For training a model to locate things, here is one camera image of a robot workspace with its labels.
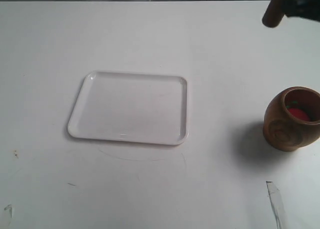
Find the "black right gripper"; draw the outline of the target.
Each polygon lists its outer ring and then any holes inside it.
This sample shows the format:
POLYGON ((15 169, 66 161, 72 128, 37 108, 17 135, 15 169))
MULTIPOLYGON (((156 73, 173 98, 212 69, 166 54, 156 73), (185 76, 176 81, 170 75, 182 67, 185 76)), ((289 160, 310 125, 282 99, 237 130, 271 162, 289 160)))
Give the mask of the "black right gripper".
POLYGON ((282 10, 288 18, 320 20, 320 0, 284 0, 282 10))

